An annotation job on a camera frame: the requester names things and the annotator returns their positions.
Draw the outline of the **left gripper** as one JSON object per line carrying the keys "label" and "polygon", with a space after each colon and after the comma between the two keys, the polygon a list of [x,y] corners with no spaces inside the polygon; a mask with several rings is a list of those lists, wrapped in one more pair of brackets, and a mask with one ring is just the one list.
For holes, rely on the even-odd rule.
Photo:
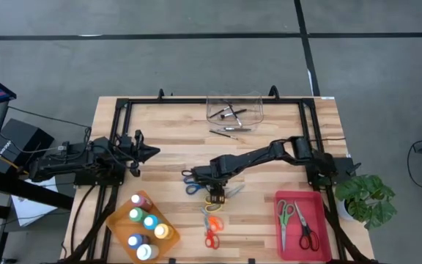
{"label": "left gripper", "polygon": [[160,152],[160,148],[152,147],[144,143],[144,135],[141,130],[136,130],[134,137],[123,134],[118,138],[117,151],[124,159],[124,167],[134,176],[140,177],[139,163],[145,163]]}

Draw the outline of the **blue scissors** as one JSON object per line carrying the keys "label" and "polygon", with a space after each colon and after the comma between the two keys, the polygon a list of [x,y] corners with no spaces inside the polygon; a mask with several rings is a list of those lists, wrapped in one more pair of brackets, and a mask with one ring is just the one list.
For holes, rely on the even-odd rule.
{"label": "blue scissors", "polygon": [[[187,185],[185,188],[185,192],[188,195],[195,194],[198,190],[203,189],[203,186],[200,186],[199,184],[194,182],[194,179],[192,176],[184,176],[183,182]],[[225,191],[225,197],[231,198],[238,192],[242,191],[245,188],[245,185],[242,184],[236,188],[233,188],[232,190]]]}

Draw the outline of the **orange small scissors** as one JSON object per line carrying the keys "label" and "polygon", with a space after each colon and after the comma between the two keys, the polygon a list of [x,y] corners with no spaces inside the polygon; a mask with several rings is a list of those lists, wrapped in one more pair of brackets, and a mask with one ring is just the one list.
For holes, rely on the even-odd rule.
{"label": "orange small scissors", "polygon": [[207,229],[218,232],[224,228],[223,220],[217,216],[212,216],[204,208],[201,208],[201,212],[204,214],[204,223]]}

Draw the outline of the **red small scissors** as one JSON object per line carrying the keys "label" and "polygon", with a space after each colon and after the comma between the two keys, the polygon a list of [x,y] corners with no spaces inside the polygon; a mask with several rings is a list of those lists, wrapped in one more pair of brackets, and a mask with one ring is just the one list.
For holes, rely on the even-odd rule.
{"label": "red small scissors", "polygon": [[205,238],[205,246],[211,249],[218,249],[220,246],[219,237],[216,235],[217,226],[212,224],[209,217],[204,218],[204,224],[206,227],[206,238]]}

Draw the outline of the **red paint bottle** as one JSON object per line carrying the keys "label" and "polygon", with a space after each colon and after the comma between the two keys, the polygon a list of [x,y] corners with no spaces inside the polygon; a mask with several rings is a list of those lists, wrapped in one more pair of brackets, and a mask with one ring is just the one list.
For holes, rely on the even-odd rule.
{"label": "red paint bottle", "polygon": [[130,200],[136,208],[140,208],[146,212],[152,209],[152,202],[143,194],[134,194]]}

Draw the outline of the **green paint bottle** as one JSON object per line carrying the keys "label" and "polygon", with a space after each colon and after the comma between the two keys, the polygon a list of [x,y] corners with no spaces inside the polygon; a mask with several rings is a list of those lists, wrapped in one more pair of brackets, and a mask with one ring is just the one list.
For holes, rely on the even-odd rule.
{"label": "green paint bottle", "polygon": [[133,222],[142,223],[149,213],[141,208],[133,208],[129,212],[129,218]]}

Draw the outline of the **yellow paint bottle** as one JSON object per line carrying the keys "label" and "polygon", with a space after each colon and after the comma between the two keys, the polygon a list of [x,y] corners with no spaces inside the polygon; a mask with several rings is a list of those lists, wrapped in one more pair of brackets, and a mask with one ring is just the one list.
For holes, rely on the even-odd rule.
{"label": "yellow paint bottle", "polygon": [[168,224],[158,224],[154,229],[154,235],[161,240],[169,240],[174,236],[174,228]]}

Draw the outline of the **teal paint bottle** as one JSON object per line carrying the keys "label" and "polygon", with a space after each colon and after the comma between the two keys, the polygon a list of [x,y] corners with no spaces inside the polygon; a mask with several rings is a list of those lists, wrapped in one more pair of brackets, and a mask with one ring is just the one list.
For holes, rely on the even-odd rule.
{"label": "teal paint bottle", "polygon": [[160,219],[153,214],[149,214],[143,220],[143,225],[147,230],[154,230],[160,223]]}

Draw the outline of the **green scissors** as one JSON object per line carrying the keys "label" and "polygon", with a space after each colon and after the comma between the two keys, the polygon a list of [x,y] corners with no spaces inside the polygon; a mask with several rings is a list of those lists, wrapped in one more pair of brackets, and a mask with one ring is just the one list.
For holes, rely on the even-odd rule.
{"label": "green scissors", "polygon": [[289,218],[295,213],[295,206],[286,200],[279,200],[277,203],[277,213],[281,225],[281,249],[286,250],[286,228]]}

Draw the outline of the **thick black paintbrush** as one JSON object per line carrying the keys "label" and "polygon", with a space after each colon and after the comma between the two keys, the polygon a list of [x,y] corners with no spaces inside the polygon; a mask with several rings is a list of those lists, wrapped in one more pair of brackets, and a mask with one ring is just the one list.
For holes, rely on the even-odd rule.
{"label": "thick black paintbrush", "polygon": [[232,116],[234,116],[234,115],[236,115],[236,114],[241,114],[241,113],[243,113],[243,112],[246,112],[247,111],[247,109],[240,109],[240,110],[237,110],[237,111],[231,111],[231,112],[229,112],[229,113],[226,113],[226,114],[221,114],[220,115],[220,118],[221,119],[225,119],[225,118],[227,118],[227,117],[232,117]]}

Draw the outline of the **blue paint bottle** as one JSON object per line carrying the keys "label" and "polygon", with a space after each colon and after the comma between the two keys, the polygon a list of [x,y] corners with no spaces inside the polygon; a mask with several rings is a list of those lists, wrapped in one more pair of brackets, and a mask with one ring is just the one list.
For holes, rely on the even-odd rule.
{"label": "blue paint bottle", "polygon": [[149,237],[139,233],[132,234],[127,240],[128,246],[134,250],[137,250],[139,246],[145,243],[149,243]]}

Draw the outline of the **white paint bottle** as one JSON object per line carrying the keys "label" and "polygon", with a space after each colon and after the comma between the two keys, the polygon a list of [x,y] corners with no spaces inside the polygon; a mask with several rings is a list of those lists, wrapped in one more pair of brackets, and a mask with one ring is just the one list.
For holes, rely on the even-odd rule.
{"label": "white paint bottle", "polygon": [[139,260],[153,260],[159,255],[159,248],[154,244],[141,244],[136,250],[136,256]]}

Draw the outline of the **black red scissors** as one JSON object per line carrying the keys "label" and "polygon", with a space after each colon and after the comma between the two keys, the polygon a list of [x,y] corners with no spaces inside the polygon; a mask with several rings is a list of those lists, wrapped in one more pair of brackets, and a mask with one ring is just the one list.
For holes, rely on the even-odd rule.
{"label": "black red scissors", "polygon": [[300,236],[299,246],[301,249],[310,249],[314,252],[319,250],[319,237],[318,235],[309,227],[306,218],[302,214],[298,204],[294,202],[297,215],[300,220],[302,235]]}

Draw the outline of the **clear plastic bin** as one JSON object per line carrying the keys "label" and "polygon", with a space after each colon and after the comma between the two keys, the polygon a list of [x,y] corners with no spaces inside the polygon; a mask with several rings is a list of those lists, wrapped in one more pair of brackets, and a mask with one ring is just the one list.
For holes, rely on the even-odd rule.
{"label": "clear plastic bin", "polygon": [[232,104],[235,111],[247,109],[246,112],[237,114],[240,118],[243,128],[255,130],[264,119],[263,99],[258,92],[252,92],[244,95],[217,95],[211,94],[206,98],[206,119],[212,130],[218,131],[219,128],[232,127],[239,128],[234,116],[221,119],[220,115],[209,118],[211,114]]}

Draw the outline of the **white plant pot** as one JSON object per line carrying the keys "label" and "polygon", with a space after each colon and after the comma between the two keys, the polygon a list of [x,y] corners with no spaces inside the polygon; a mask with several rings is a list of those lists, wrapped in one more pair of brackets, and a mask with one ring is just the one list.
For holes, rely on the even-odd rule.
{"label": "white plant pot", "polygon": [[337,211],[338,211],[338,215],[347,221],[354,221],[355,219],[349,214],[347,208],[347,204],[346,204],[346,200],[336,200],[336,207],[337,207]]}

